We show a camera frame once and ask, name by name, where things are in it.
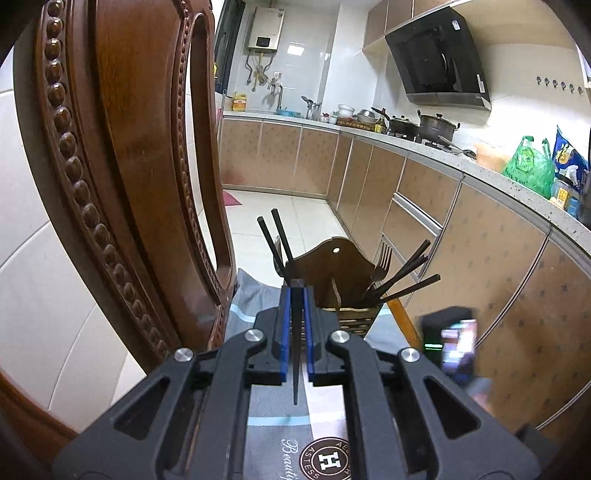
snack bag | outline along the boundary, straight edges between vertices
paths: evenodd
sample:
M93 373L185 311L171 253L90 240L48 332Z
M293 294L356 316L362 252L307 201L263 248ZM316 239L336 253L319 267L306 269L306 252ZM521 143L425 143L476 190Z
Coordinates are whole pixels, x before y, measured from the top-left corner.
M580 193L583 177L589 172L589 163L565 139L558 126L556 127L556 143L552 160L557 174L569 178L574 184L574 189Z

cabinet door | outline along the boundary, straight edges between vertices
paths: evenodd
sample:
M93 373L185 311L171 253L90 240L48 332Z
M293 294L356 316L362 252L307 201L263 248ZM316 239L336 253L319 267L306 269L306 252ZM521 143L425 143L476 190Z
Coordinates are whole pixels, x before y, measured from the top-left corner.
M353 149L351 150L349 165L343 182L343 192L340 194L337 209L349 232L357 213L357 205L361 198L372 149L373 147L368 143L359 140L353 141Z
M368 22L365 27L365 39L363 41L364 47L384 36L387 12L388 0L382 0L369 11Z
M382 227L402 172L404 157L374 147L351 234L367 256L373 258Z
M478 372L493 379L491 406L508 429L544 422L591 380L590 296L589 277L549 241L478 349Z
M463 184L424 274L439 273L441 280L413 295L409 317L462 305L476 309L484 332L515 293L544 237L515 212Z
M301 127L264 122L256 165L256 186L291 190Z
M352 141L353 139L351 137L341 135L336 148L335 164L330 174L329 192L327 194L328 201L334 209L336 209L339 203L340 188L345 178L345 170L347 168L347 161L349 160Z
M459 180L407 160L398 192L443 225Z
M429 230L396 202L390 206L383 232L405 259L409 259L425 240L431 244L435 240Z
M449 0L414 0L414 16L425 13L427 10L446 4Z
M413 0L389 0L386 32L413 17Z
M219 147L223 184L255 185L260 134L261 122L224 119Z
M326 195L338 139L338 133L304 128L293 190Z

upper cabinet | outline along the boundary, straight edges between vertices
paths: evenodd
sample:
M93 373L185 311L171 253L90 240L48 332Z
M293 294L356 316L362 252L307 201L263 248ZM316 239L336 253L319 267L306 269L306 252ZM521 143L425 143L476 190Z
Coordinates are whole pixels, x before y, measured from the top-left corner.
M386 32L413 17L413 0L389 0Z
M368 22L365 27L365 40L363 41L364 47L384 36L387 13L388 0L382 0L369 11Z
M448 3L448 0L414 0L413 16L416 17L432 8Z

black range hood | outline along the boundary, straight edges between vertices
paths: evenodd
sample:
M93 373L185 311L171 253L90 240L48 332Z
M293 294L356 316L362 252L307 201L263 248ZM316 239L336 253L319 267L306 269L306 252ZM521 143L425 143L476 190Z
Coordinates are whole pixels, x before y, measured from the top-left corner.
M463 16L447 7L386 35L408 100L491 109L476 45Z

floor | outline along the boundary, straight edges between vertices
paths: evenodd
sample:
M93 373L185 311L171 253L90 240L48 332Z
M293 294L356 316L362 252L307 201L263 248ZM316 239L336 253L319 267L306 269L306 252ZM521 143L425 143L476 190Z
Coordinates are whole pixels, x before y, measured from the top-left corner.
M294 257L303 255L334 236L347 236L325 200L240 190L228 192L242 204L226 207L236 268L245 270L266 285L281 287L283 279L275 272L271 251L256 221L259 216L263 216L271 237L275 239L277 229L271 209L276 208L279 211ZM215 263L204 213L199 216L199 225L205 237L207 250Z

